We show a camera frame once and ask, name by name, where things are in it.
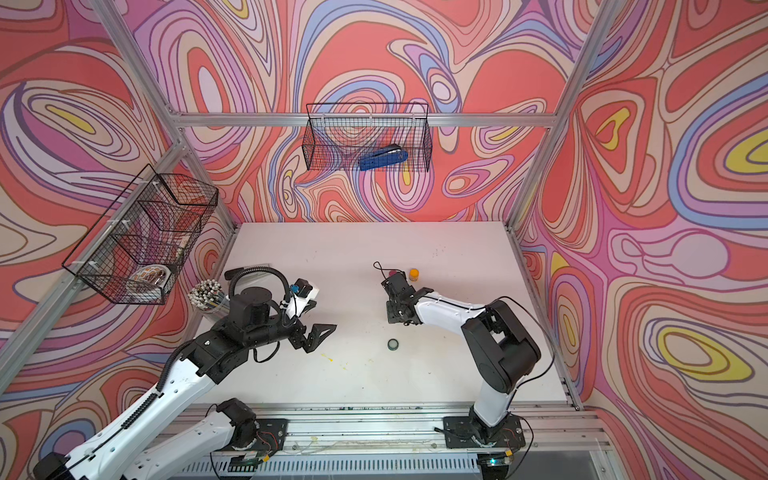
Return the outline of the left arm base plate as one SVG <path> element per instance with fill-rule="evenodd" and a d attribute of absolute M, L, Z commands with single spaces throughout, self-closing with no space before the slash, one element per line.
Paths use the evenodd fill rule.
<path fill-rule="evenodd" d="M 285 418 L 240 421 L 235 424 L 233 435 L 224 449 L 274 454 L 284 448 L 287 427 L 288 420 Z"/>

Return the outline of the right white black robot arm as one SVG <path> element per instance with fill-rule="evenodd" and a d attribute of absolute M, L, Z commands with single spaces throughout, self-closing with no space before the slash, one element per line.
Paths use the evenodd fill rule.
<path fill-rule="evenodd" d="M 462 337 L 483 383 L 468 418 L 477 439 L 487 441 L 510 417 L 518 382 L 541 359 L 541 350 L 512 309 L 501 299 L 471 304 L 412 286 L 405 273 L 385 276 L 387 320 L 391 324 L 427 325 Z"/>

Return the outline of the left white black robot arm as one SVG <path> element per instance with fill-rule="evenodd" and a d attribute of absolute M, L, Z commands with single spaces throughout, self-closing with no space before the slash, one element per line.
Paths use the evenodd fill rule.
<path fill-rule="evenodd" d="M 155 440 L 179 414 L 256 357 L 258 348 L 288 341 L 313 352 L 336 329 L 306 327 L 317 287 L 288 282 L 278 270 L 256 266 L 229 278 L 229 312 L 207 332 L 177 347 L 157 383 L 116 420 L 67 454 L 51 452 L 33 468 L 35 479 L 169 479 L 204 455 L 221 449 L 260 463 L 281 450 L 284 420 L 259 421 L 244 402 L 221 402 L 195 425 Z"/>

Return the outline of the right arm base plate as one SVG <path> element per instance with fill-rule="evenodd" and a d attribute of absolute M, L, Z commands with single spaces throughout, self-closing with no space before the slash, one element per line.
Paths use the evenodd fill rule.
<path fill-rule="evenodd" d="M 501 422 L 489 427 L 474 416 L 446 416 L 439 431 L 449 449 L 503 448 L 513 452 L 526 445 L 521 418 L 507 414 Z"/>

